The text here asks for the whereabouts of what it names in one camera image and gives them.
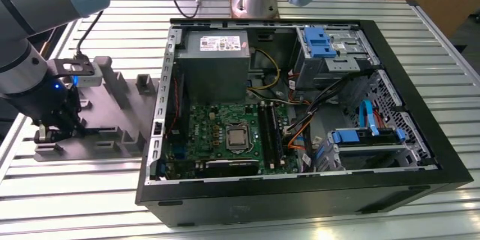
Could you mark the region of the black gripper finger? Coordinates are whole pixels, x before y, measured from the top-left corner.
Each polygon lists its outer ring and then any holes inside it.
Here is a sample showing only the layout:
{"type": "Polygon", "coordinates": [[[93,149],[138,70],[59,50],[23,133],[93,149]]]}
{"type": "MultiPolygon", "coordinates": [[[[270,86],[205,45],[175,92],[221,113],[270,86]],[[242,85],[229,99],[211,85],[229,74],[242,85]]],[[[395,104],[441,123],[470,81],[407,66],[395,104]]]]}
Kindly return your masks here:
{"type": "Polygon", "coordinates": [[[59,129],[50,129],[49,126],[38,125],[34,133],[34,143],[55,143],[73,136],[74,126],[61,126],[59,129]]]}

